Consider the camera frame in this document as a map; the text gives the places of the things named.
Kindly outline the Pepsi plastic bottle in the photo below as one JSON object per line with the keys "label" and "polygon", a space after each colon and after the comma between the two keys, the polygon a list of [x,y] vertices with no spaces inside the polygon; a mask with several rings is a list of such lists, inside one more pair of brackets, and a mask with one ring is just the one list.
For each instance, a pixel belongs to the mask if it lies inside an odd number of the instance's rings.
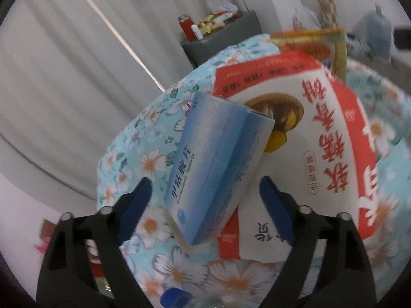
{"label": "Pepsi plastic bottle", "polygon": [[160,298],[160,304],[164,308],[184,308],[193,300],[193,296],[179,288],[169,288]]}

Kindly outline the white small bottle on cabinet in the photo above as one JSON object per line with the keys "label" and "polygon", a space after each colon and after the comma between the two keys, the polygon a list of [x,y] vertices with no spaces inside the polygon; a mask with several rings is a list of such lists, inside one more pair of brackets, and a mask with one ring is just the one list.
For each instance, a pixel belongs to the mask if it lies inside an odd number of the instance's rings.
{"label": "white small bottle on cabinet", "polygon": [[197,40],[202,40],[203,39],[203,34],[202,34],[200,28],[196,24],[191,25],[191,30],[192,30],[192,32],[195,35]]}

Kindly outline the red thermos flask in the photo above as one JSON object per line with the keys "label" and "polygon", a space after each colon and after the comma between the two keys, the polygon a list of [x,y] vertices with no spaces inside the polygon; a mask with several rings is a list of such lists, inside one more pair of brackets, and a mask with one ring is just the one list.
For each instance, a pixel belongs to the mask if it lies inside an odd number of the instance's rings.
{"label": "red thermos flask", "polygon": [[178,21],[187,39],[189,41],[197,40],[197,37],[192,30],[192,25],[194,25],[194,22],[192,21],[191,17],[187,14],[184,14],[178,17]]}

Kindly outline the white plastic bag by wall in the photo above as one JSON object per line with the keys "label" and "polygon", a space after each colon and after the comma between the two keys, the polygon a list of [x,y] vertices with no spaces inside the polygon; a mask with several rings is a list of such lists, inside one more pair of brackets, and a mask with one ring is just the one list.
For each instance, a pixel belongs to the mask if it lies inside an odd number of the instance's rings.
{"label": "white plastic bag by wall", "polygon": [[322,28],[316,15],[305,6],[295,9],[292,22],[294,30],[316,30]]}

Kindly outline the blue water jug on floor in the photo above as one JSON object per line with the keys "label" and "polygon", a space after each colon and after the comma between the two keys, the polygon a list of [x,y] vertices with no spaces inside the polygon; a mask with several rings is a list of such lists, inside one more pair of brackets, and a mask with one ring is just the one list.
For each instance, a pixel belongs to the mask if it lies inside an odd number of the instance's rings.
{"label": "blue water jug on floor", "polygon": [[376,58],[391,60],[392,25],[379,4],[375,4],[375,10],[366,17],[366,44]]}

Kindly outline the grey bedside cabinet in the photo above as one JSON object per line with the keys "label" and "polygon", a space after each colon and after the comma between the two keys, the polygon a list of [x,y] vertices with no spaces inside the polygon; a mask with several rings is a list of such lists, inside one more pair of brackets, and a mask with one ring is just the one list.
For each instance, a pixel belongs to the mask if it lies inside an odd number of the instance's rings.
{"label": "grey bedside cabinet", "polygon": [[201,40],[180,42],[183,51],[194,68],[214,57],[221,50],[231,45],[262,34],[262,28],[255,11],[248,11],[238,19],[228,23],[224,28],[207,35]]}

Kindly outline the floral blue quilt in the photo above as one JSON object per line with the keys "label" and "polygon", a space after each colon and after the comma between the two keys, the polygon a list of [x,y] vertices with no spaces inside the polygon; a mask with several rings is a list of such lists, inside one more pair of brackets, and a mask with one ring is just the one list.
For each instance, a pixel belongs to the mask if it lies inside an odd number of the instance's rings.
{"label": "floral blue quilt", "polygon": [[[257,35],[212,56],[160,95],[108,147],[98,165],[98,206],[112,205],[141,178],[153,183],[153,197],[123,256],[154,306],[171,287],[192,295],[240,293],[259,303],[280,263],[220,259],[217,245],[186,254],[177,245],[163,214],[163,196],[190,101],[209,92],[216,69],[276,51],[268,35]],[[410,260],[410,67],[364,56],[347,61],[347,83],[364,100],[376,138],[380,185],[377,231],[366,241],[376,293],[382,298]]]}

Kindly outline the yellow orange snack bag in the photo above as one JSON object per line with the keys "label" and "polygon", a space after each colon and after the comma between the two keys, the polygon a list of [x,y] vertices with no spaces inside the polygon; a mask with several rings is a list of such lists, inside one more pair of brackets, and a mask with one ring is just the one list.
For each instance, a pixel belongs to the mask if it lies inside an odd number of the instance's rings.
{"label": "yellow orange snack bag", "polygon": [[270,38],[281,52],[304,52],[345,81],[348,56],[345,35],[344,28],[327,28],[272,33]]}

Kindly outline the clear plastic bag on cabinet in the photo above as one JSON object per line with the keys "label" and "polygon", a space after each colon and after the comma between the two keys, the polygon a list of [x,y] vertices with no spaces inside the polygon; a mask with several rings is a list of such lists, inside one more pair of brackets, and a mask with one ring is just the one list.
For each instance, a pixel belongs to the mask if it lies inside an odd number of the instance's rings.
{"label": "clear plastic bag on cabinet", "polygon": [[226,0],[209,0],[208,7],[214,14],[225,12],[236,14],[238,12],[238,7]]}

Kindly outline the red white snack box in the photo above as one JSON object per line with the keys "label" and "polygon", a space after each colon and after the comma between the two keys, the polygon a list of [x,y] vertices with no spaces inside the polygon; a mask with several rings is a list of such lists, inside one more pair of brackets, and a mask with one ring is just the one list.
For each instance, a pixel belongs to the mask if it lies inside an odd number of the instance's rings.
{"label": "red white snack box", "polygon": [[287,259],[291,248],[260,198],[265,176],[317,214],[350,214],[362,239],[374,235],[373,138],[364,107],[347,85],[305,53],[284,52],[219,68],[213,93],[275,121],[247,192],[218,239],[222,259]]}

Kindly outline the blue white medicine box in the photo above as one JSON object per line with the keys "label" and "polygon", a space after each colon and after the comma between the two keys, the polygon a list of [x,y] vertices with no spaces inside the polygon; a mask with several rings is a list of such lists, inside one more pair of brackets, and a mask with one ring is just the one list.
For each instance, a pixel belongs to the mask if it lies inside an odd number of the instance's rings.
{"label": "blue white medicine box", "polygon": [[182,249],[218,237],[247,190],[274,119],[198,92],[185,121],[164,196],[165,217]]}

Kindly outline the patterned rolled mat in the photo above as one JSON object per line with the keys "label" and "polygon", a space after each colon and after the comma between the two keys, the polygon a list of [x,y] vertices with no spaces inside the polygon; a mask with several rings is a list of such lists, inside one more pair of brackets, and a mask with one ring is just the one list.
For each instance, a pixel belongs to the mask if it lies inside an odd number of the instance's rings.
{"label": "patterned rolled mat", "polygon": [[334,0],[317,0],[323,28],[338,28],[337,8]]}

